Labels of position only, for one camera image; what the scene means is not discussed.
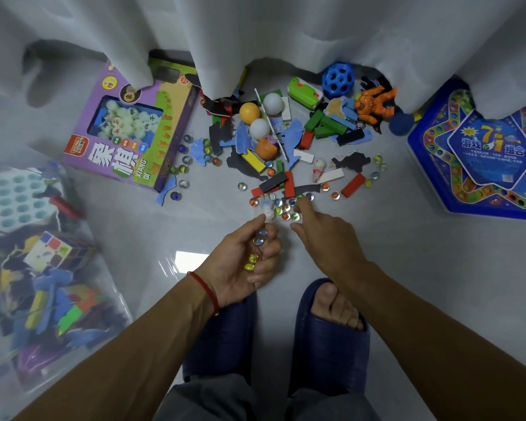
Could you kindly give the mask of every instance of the bracelet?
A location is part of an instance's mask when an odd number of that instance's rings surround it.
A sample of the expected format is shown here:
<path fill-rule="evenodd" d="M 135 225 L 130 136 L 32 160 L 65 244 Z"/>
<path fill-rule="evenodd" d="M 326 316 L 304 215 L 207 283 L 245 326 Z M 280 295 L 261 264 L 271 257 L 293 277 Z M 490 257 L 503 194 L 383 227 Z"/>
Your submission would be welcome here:
<path fill-rule="evenodd" d="M 218 316 L 218 313 L 220 313 L 220 306 L 218 305 L 218 298 L 216 294 L 214 294 L 214 291 L 211 290 L 210 287 L 206 284 L 206 282 L 204 282 L 203 279 L 195 272 L 187 272 L 187 274 L 203 287 L 203 290 L 205 290 L 205 292 L 208 294 L 210 301 L 212 302 L 212 305 L 214 307 L 214 315 Z"/>

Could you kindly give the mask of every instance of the forearm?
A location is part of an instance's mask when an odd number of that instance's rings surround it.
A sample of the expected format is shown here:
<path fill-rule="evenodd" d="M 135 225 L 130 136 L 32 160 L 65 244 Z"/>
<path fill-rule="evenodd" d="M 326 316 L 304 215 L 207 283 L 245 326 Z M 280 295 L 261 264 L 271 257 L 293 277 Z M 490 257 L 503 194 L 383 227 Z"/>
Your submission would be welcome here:
<path fill-rule="evenodd" d="M 526 419 L 524 365 L 374 263 L 342 275 L 332 279 L 379 333 L 438 420 Z"/>
<path fill-rule="evenodd" d="M 151 419 L 213 310 L 203 288 L 185 277 L 15 421 Z"/>

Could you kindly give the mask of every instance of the hand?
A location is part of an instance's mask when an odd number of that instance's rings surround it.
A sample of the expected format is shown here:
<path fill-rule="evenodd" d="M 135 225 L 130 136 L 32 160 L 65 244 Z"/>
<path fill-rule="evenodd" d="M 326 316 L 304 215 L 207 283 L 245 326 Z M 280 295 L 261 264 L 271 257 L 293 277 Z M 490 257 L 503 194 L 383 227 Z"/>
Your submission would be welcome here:
<path fill-rule="evenodd" d="M 267 237 L 260 247 L 252 240 L 265 227 Z M 243 300 L 267 284 L 275 275 L 281 258 L 281 240 L 275 225 L 265 224 L 265 214 L 226 235 L 195 272 L 214 290 L 220 307 Z M 244 269 L 250 254 L 259 255 L 255 269 Z"/>
<path fill-rule="evenodd" d="M 367 262 L 350 223 L 314 211 L 308 198 L 298 199 L 295 211 L 302 214 L 303 223 L 291 223 L 290 228 L 302 240 L 316 266 L 333 281 L 343 272 L 354 271 L 356 264 Z"/>

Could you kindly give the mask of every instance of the purple box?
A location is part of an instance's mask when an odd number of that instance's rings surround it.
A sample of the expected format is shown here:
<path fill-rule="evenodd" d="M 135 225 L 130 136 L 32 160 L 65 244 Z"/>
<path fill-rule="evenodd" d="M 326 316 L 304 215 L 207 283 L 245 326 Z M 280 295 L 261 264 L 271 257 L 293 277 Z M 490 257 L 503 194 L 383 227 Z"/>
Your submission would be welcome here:
<path fill-rule="evenodd" d="M 134 90 L 107 63 L 64 149 L 63 162 L 160 192 L 199 89 L 195 68 L 150 59 L 154 84 Z"/>

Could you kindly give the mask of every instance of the white block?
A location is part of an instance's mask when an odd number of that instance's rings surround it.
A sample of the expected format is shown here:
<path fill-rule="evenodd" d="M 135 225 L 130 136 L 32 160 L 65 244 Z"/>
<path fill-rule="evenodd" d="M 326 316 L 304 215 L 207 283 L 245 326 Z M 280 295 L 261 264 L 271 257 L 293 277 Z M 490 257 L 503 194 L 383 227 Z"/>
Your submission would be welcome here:
<path fill-rule="evenodd" d="M 342 168 L 337 168 L 335 170 L 326 171 L 321 175 L 319 179 L 317 179 L 318 183 L 325 183 L 330 182 L 331 180 L 335 180 L 336 178 L 344 177 L 345 173 L 343 173 Z"/>
<path fill-rule="evenodd" d="M 304 152 L 303 150 L 299 150 L 299 149 L 294 149 L 292 151 L 292 154 L 294 156 L 299 156 L 300 161 L 307 162 L 309 164 L 314 163 L 314 156 L 308 152 Z"/>
<path fill-rule="evenodd" d="M 288 96 L 283 96 L 283 102 L 283 121 L 290 121 L 292 120 L 292 115 L 290 114 L 290 104 L 288 103 Z"/>

